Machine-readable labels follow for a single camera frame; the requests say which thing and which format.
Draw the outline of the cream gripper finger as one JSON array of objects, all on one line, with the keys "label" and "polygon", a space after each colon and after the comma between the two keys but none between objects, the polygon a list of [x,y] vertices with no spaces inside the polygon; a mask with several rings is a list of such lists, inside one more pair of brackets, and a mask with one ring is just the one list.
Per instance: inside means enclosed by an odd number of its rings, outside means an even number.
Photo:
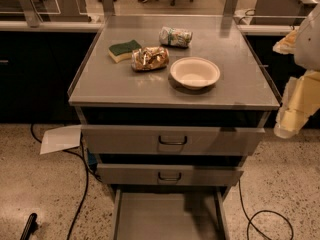
[{"label": "cream gripper finger", "polygon": [[274,134],[283,139],[297,135],[319,109],[320,72],[307,70],[299,78],[290,77],[276,116]]},{"label": "cream gripper finger", "polygon": [[296,36],[297,31],[292,30],[273,46],[273,51],[283,55],[293,54],[295,52]]}]

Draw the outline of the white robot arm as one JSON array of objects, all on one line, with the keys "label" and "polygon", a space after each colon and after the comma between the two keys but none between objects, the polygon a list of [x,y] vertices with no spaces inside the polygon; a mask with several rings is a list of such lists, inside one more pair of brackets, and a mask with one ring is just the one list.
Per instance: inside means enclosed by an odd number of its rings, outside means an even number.
[{"label": "white robot arm", "polygon": [[320,109],[320,5],[278,41],[273,50],[293,54],[296,65],[305,69],[299,77],[290,77],[285,86],[281,107],[276,116],[274,134],[288,139],[298,134]]}]

